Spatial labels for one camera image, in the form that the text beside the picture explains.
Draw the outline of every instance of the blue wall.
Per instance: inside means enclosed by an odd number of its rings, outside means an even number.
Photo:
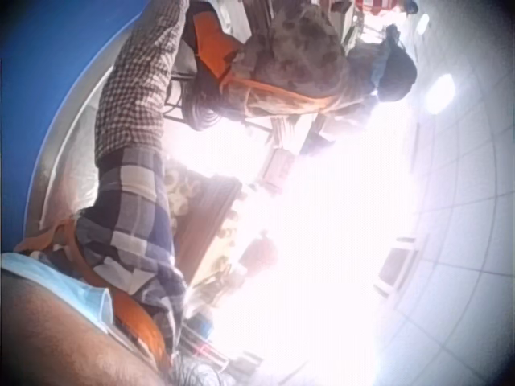
[[[23,237],[32,175],[48,128],[98,52],[146,0],[23,2],[1,22],[2,251]]]

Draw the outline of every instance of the tiled ceiling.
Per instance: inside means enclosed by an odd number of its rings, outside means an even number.
[[[513,356],[513,24],[487,1],[419,7],[402,37],[419,74],[409,230],[426,247],[380,321],[377,386],[486,385]],[[426,94],[444,74],[455,97],[430,115]]]

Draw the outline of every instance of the blue surgical mask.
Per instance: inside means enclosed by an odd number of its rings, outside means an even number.
[[[113,301],[108,289],[92,287],[18,253],[3,253],[2,269],[38,283],[106,334],[113,325]]]

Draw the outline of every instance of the checkered shirt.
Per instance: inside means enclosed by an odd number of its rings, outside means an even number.
[[[121,49],[97,114],[97,200],[76,216],[76,240],[85,260],[146,309],[170,355],[179,340],[186,286],[175,268],[162,109],[187,7],[188,0],[151,0]],[[56,254],[62,252],[45,253],[42,261],[57,266]]]

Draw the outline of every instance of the light fixture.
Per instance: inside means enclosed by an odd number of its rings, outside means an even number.
[[[426,95],[426,108],[436,115],[445,109],[454,99],[456,90],[451,74],[440,76]]]
[[[417,32],[419,35],[424,35],[424,32],[426,32],[427,29],[427,24],[429,24],[429,15],[423,14],[417,24]]]

